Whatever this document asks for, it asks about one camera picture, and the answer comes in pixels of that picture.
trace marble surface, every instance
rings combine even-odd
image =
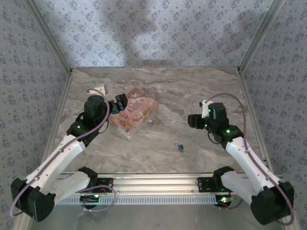
[[[66,172],[74,172],[83,166],[98,173],[207,173],[227,165],[241,170],[230,154],[208,140],[205,130],[196,130],[187,124],[189,114],[201,113],[199,102],[213,94],[229,92],[244,101],[235,69],[80,68],[73,71],[72,77],[54,148],[83,111],[88,88],[106,85],[109,100],[134,87],[145,88],[155,96],[159,108],[150,122],[131,139],[110,123],[107,132],[97,136],[69,164]],[[243,129],[242,112],[235,100],[218,97],[214,102],[223,102],[231,124]],[[249,113],[247,115],[248,141],[260,156]],[[174,145],[176,141],[183,144],[183,153]]]

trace patterned wallpaper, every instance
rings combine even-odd
[[[307,229],[307,2],[287,0],[244,77],[276,173],[295,187]]]
[[[40,163],[67,73],[19,0],[0,0],[0,229],[12,228],[10,185]]]
[[[71,67],[238,66],[272,0],[34,0]]]

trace purple cable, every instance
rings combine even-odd
[[[105,118],[102,120],[102,122],[101,122],[99,125],[97,125],[97,126],[96,126],[95,128],[93,128],[92,130],[90,130],[90,131],[88,131],[87,133],[84,133],[84,134],[82,134],[82,135],[80,135],[80,136],[78,136],[78,137],[72,139],[71,141],[67,142],[67,143],[66,143],[56,154],[54,154],[54,156],[53,156],[53,157],[42,167],[42,169],[37,173],[37,175],[36,175],[35,177],[38,178],[38,177],[44,172],[44,170],[54,161],[54,159],[55,159],[61,152],[63,152],[64,149],[67,148],[71,143],[73,143],[73,142],[75,142],[76,140],[79,140],[79,139],[81,139],[81,138],[83,138],[83,137],[85,137],[85,136],[87,136],[87,135],[89,135],[89,134],[95,132],[96,130],[98,130],[99,128],[101,128],[101,127],[103,126],[103,124],[106,122],[106,120],[107,120],[107,118],[109,117],[109,114],[110,114],[110,105],[109,105],[109,103],[108,103],[108,101],[107,101],[107,98],[106,98],[106,96],[105,96],[103,93],[101,93],[99,90],[96,90],[96,89],[88,89],[87,92],[89,92],[90,90],[97,92],[98,94],[100,94],[100,96],[102,96],[102,97],[104,98],[104,100],[105,100],[105,102],[106,102],[106,116],[105,116]],[[14,213],[13,213],[14,207],[16,206],[16,204],[17,204],[19,198],[22,196],[22,194],[27,190],[28,187],[31,186],[31,184],[33,184],[34,181],[35,181],[35,179],[32,179],[32,180],[31,180],[31,181],[30,181],[30,182],[19,192],[19,194],[18,194],[18,195],[16,196],[16,198],[13,200],[13,203],[12,203],[12,206],[11,206],[11,209],[10,209],[10,216],[11,216],[11,217],[16,217],[16,216],[18,216],[18,215],[20,215],[20,214],[23,213],[23,212],[21,211],[21,212],[18,212],[18,213],[16,213],[16,214],[14,214]]]
[[[246,152],[248,153],[248,156],[250,157],[250,159],[252,160],[252,162],[253,162],[253,163],[256,165],[256,167],[261,171],[261,173],[262,173],[263,175],[265,175],[265,177],[268,178],[268,179],[270,180],[270,182],[278,189],[278,191],[279,191],[279,192],[282,194],[282,196],[284,197],[284,199],[285,199],[287,205],[289,206],[290,213],[291,213],[290,221],[289,221],[288,223],[283,223],[283,222],[278,221],[278,223],[283,224],[283,225],[286,225],[286,226],[289,226],[289,225],[293,224],[293,222],[294,222],[294,211],[293,211],[293,207],[292,207],[292,205],[291,205],[291,202],[290,202],[289,198],[288,198],[287,195],[284,193],[284,191],[281,189],[281,187],[280,187],[280,186],[279,186],[279,185],[278,185],[278,184],[277,184],[277,183],[266,173],[266,171],[264,171],[264,170],[261,168],[261,166],[256,162],[255,158],[251,155],[250,151],[248,150],[248,144],[247,144],[247,139],[246,139],[246,115],[245,115],[245,112],[244,112],[243,104],[240,102],[240,100],[239,100],[236,96],[234,96],[234,95],[232,95],[232,94],[230,94],[230,93],[226,93],[226,92],[222,92],[222,93],[218,93],[218,94],[216,94],[216,95],[213,95],[213,96],[210,97],[208,100],[206,100],[206,103],[207,103],[209,100],[211,100],[212,98],[217,97],[217,96],[220,96],[220,95],[227,95],[227,96],[230,96],[230,97],[236,99],[236,100],[239,102],[239,104],[240,104],[240,106],[241,106],[241,109],[242,109],[242,113],[243,113],[243,121],[244,121],[244,126],[243,126],[243,134],[244,134],[244,136],[243,136],[243,142],[244,142],[245,150],[246,150]]]
[[[84,200],[84,201],[83,201],[83,209],[84,209],[85,211],[89,211],[89,212],[100,212],[100,211],[105,211],[105,210],[111,208],[111,207],[115,204],[115,202],[116,202],[116,192],[115,192],[115,190],[114,190],[112,187],[107,186],[107,185],[103,185],[103,184],[97,185],[97,186],[94,186],[94,187],[91,187],[91,188],[81,189],[81,190],[79,190],[77,193],[86,192],[86,191],[93,190],[93,189],[96,189],[96,188],[108,188],[108,189],[112,190],[112,192],[114,193],[114,198],[113,198],[113,200],[112,200],[112,203],[111,203],[108,207],[106,207],[106,208],[95,209],[95,210],[93,210],[93,209],[87,209],[87,208],[85,207],[85,203],[86,203],[87,200]]]

